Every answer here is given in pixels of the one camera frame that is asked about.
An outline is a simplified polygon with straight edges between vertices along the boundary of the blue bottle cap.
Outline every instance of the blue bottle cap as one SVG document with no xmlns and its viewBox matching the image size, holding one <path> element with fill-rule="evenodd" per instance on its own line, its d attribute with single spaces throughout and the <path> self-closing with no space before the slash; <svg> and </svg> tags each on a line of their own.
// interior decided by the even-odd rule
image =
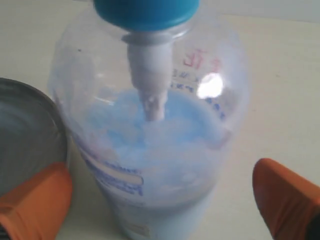
<svg viewBox="0 0 320 240">
<path fill-rule="evenodd" d="M 189 20 L 199 0 L 93 0 L 105 21 L 132 31 L 159 31 Z"/>
</svg>

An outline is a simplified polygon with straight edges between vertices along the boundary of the white nozzle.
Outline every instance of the white nozzle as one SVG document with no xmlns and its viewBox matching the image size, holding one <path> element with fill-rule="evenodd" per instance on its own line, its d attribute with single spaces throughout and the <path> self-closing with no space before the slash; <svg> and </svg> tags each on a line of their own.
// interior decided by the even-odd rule
<svg viewBox="0 0 320 240">
<path fill-rule="evenodd" d="M 132 33 L 128 60 L 131 81 L 139 91 L 146 119 L 162 120 L 173 72 L 171 38 L 164 39 L 156 33 Z"/>
</svg>

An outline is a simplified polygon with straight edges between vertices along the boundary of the table surface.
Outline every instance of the table surface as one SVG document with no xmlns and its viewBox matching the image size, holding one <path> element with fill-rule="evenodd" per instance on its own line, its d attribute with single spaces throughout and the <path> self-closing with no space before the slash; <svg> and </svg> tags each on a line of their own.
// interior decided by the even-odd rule
<svg viewBox="0 0 320 240">
<path fill-rule="evenodd" d="M 0 76 L 47 93 L 56 40 L 87 2 L 1 0 Z M 271 240 L 252 191 L 252 170 L 273 158 L 320 185 L 320 24 L 224 16 L 249 57 L 252 97 L 215 197 L 190 240 Z M 57 240 L 124 240 L 74 151 L 74 193 Z"/>
</svg>

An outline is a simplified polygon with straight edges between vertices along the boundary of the blue liquid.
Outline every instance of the blue liquid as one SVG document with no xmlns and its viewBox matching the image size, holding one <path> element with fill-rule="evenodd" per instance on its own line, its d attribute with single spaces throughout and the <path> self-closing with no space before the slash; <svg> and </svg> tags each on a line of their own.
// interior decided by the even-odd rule
<svg viewBox="0 0 320 240">
<path fill-rule="evenodd" d="M 165 119 L 146 122 L 134 90 L 86 111 L 84 129 L 94 138 L 76 142 L 131 238 L 184 240 L 205 211 L 222 157 L 210 149 L 223 138 L 211 111 L 202 100 L 169 91 Z"/>
</svg>

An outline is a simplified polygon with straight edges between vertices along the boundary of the plastic bottle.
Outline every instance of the plastic bottle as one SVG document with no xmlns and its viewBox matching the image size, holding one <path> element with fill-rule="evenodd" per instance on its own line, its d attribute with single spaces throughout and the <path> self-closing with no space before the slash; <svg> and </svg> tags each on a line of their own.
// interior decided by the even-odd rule
<svg viewBox="0 0 320 240">
<path fill-rule="evenodd" d="M 49 89 L 124 232 L 187 239 L 249 101 L 237 35 L 198 0 L 94 0 Z"/>
</svg>

